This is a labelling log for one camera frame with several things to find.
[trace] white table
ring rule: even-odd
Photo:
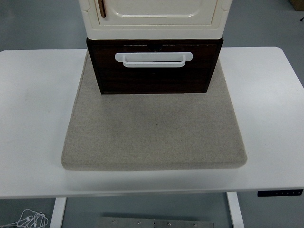
[[[67,171],[61,152],[86,50],[0,53],[0,198],[304,187],[304,89],[275,47],[220,53],[248,161],[239,169]]]

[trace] gray felt mat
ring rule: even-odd
[[[100,95],[87,56],[62,152],[65,169],[219,169],[246,161],[219,61],[205,94]]]

